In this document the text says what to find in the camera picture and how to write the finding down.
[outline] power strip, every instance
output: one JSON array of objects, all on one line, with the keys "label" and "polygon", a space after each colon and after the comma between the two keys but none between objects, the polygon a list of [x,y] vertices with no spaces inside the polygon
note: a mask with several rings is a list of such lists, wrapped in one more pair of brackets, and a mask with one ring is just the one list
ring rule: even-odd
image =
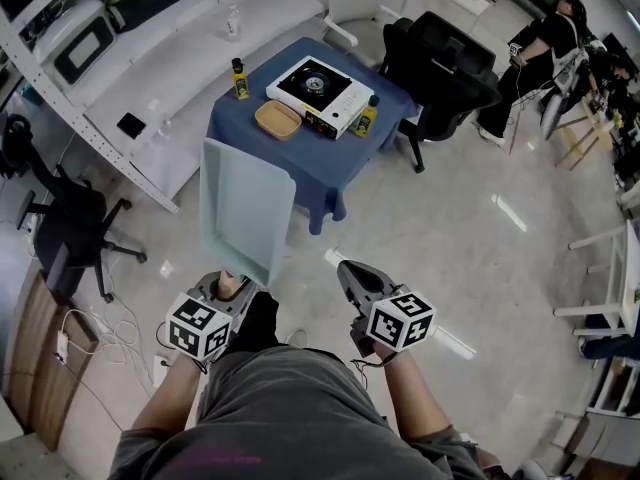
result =
[{"label": "power strip", "polygon": [[56,356],[58,357],[60,362],[67,364],[67,359],[69,357],[69,337],[62,331],[58,331]]},{"label": "power strip", "polygon": [[40,223],[40,217],[37,214],[31,215],[29,218],[29,224],[27,224],[27,229],[29,232],[27,233],[27,245],[29,247],[29,254],[35,256],[35,244],[34,240],[36,237],[36,231],[38,229],[38,224]]}]

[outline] person sitting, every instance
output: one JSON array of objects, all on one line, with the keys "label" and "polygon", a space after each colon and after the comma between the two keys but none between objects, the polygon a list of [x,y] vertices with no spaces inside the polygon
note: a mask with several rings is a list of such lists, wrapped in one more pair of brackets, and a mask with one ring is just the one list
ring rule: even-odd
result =
[{"label": "person sitting", "polygon": [[554,74],[563,69],[571,54],[589,34],[587,11],[580,0],[560,0],[556,12],[536,27],[537,37],[521,53],[511,57],[498,90],[502,101],[478,115],[476,127],[480,136],[502,146],[511,107],[528,93],[549,87]]}]

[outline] yellow bottle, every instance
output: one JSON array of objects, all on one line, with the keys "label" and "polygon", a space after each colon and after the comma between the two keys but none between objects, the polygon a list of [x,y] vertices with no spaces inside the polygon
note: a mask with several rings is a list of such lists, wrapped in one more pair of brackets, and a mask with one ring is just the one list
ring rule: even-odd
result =
[{"label": "yellow bottle", "polygon": [[378,115],[378,109],[376,108],[378,103],[380,103],[380,98],[375,94],[369,98],[369,105],[364,107],[364,110],[360,115],[360,119],[358,120],[358,124],[356,125],[355,134],[358,137],[366,139],[369,136],[369,132],[373,126],[373,121]]},{"label": "yellow bottle", "polygon": [[236,57],[231,61],[231,65],[233,66],[233,85],[236,88],[236,96],[239,100],[246,100],[249,98],[249,84],[242,61]]}]

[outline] blue tablecloth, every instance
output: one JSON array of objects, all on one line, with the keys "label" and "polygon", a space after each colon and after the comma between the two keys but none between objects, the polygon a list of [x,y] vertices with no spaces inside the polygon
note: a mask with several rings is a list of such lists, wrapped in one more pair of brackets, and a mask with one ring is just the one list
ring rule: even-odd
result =
[{"label": "blue tablecloth", "polygon": [[[303,122],[289,141],[280,142],[258,126],[254,114],[268,101],[267,85],[307,55],[355,78],[380,97],[378,117],[367,139],[347,130],[334,141]],[[248,78],[250,98],[238,101],[232,88],[218,99],[207,136],[286,170],[296,182],[296,204],[309,210],[309,231],[314,235],[322,231],[322,219],[327,213],[333,213],[335,221],[345,218],[342,192],[347,183],[377,149],[393,141],[400,121],[417,113],[404,90],[357,61],[306,37],[269,59]]]}]

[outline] white chair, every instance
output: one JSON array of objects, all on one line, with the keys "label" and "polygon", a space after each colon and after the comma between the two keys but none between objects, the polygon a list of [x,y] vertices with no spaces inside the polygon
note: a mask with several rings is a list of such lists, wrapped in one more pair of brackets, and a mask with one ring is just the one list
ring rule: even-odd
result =
[{"label": "white chair", "polygon": [[324,21],[330,30],[324,41],[377,70],[386,53],[384,23],[379,23],[384,13],[395,19],[402,17],[382,6],[380,0],[329,0],[329,14]]},{"label": "white chair", "polygon": [[607,263],[587,268],[587,274],[609,272],[607,294],[604,303],[594,306],[556,308],[555,316],[602,315],[609,325],[606,329],[574,329],[574,336],[633,336],[638,321],[638,304],[635,290],[640,282],[640,243],[633,224],[638,219],[627,221],[624,226],[600,233],[590,238],[571,242],[570,250],[611,240],[611,253]]}]

